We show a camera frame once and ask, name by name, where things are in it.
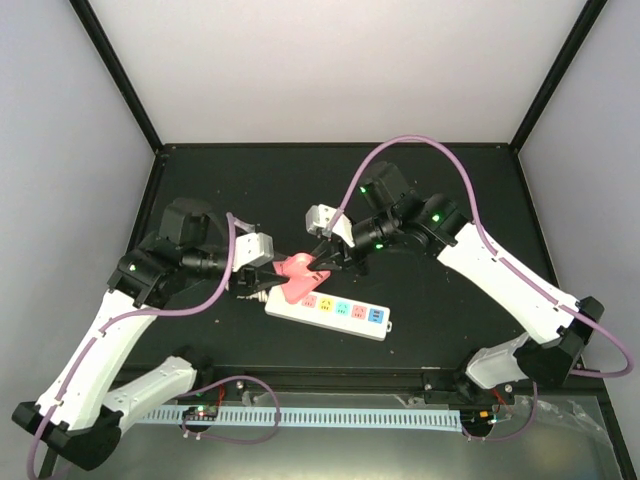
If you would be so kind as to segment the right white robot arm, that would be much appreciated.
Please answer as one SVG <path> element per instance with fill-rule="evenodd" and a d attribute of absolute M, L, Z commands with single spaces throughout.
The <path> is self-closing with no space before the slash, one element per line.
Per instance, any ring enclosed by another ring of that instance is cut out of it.
<path fill-rule="evenodd" d="M 309 270 L 365 275 L 368 256 L 393 246 L 430 255 L 479 287 L 524 330 L 468 355 L 453 376 L 463 402 L 479 402 L 492 388 L 521 380 L 547 387 L 565 383 L 593 332 L 578 317 L 599 321 L 604 307 L 598 300 L 578 300 L 542 279 L 480 234 L 452 200 L 422 197 L 393 163 L 368 168 L 358 188 L 372 212 L 365 220 L 352 223 L 323 204 L 307 211 L 306 229 L 321 240 Z"/>

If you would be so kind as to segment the white power strip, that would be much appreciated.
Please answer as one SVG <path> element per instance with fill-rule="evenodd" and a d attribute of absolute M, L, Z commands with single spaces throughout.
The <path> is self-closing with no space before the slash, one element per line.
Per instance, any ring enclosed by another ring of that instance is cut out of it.
<path fill-rule="evenodd" d="M 389 308 L 315 291 L 289 303 L 283 289 L 274 287 L 264 310 L 277 318 L 375 341 L 384 341 L 392 330 Z"/>

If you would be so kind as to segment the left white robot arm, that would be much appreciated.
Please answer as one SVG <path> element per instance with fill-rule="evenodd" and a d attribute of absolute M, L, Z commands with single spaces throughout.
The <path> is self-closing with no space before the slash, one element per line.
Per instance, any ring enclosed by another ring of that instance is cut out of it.
<path fill-rule="evenodd" d="M 220 221 L 208 203 L 194 199 L 167 206 L 159 228 L 119 260 L 94 321 L 61 374 L 37 400 L 14 410 L 13 422 L 34 437 L 29 478 L 36 476 L 40 443 L 91 471 L 157 407 L 223 390 L 227 382 L 215 379 L 211 358 L 189 346 L 124 386 L 112 384 L 158 318 L 201 313 L 225 292 L 257 297 L 284 283 L 267 267 L 276 257 L 269 235 L 232 214 Z"/>

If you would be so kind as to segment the pink extension socket adapter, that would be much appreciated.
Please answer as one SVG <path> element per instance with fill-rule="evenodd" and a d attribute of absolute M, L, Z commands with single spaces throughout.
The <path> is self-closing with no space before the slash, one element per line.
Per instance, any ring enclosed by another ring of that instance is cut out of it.
<path fill-rule="evenodd" d="M 313 260 L 314 257 L 310 254 L 300 252 L 285 260 L 272 262 L 275 273 L 287 278 L 281 289 L 289 304 L 303 300 L 331 276 L 328 270 L 310 270 L 308 266 Z"/>

